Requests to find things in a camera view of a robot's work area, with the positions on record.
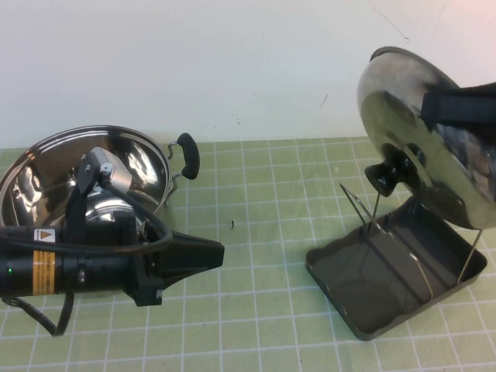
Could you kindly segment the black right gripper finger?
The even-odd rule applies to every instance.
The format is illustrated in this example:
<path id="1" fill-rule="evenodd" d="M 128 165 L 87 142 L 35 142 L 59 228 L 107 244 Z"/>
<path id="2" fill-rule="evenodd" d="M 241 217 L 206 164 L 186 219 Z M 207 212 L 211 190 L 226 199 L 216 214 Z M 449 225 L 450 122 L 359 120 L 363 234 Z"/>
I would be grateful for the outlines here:
<path id="1" fill-rule="evenodd" d="M 495 124 L 495 83 L 424 94 L 420 118 L 429 125 L 492 126 Z"/>

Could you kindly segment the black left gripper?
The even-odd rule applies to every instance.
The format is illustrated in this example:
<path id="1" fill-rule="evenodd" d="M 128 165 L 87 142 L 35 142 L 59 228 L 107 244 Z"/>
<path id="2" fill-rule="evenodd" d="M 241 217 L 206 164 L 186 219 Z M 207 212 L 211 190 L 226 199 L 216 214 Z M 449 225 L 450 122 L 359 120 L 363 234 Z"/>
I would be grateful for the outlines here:
<path id="1" fill-rule="evenodd" d="M 123 279 L 123 291 L 138 307 L 162 304 L 162 292 L 187 277 L 221 267 L 223 256 L 206 258 L 166 259 L 162 262 L 162 277 L 154 266 L 155 256 L 144 253 L 136 231 L 135 215 L 123 216 L 123 246 L 127 264 Z M 163 255 L 224 254 L 225 247 L 218 241 L 173 231 L 170 244 Z"/>

